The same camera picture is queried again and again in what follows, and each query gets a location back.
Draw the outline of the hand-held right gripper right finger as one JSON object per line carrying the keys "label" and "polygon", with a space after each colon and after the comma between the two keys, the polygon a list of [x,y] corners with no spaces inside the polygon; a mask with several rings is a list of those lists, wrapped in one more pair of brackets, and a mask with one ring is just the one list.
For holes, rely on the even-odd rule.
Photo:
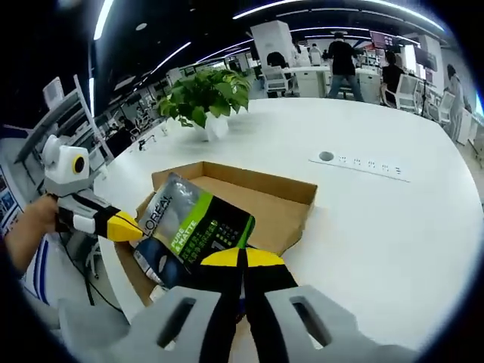
{"label": "hand-held right gripper right finger", "polygon": [[309,285],[284,260],[246,249],[247,317],[261,362],[359,362],[355,317]]}

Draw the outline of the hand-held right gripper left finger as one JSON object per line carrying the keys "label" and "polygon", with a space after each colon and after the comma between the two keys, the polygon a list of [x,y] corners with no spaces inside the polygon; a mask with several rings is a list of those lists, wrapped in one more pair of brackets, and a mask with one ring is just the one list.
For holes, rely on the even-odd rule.
{"label": "hand-held right gripper left finger", "polygon": [[127,362],[226,362],[242,285],[241,248],[206,257],[196,288],[173,287],[132,321]]}

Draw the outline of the person's left hand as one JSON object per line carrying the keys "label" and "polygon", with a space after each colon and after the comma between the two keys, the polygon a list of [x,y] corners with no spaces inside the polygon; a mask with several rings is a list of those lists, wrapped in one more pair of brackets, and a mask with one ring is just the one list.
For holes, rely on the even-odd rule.
{"label": "person's left hand", "polygon": [[42,238],[54,232],[57,211],[57,200],[50,194],[41,196],[26,207],[23,214],[26,226],[23,231],[26,232],[24,240],[30,258],[35,254]]}

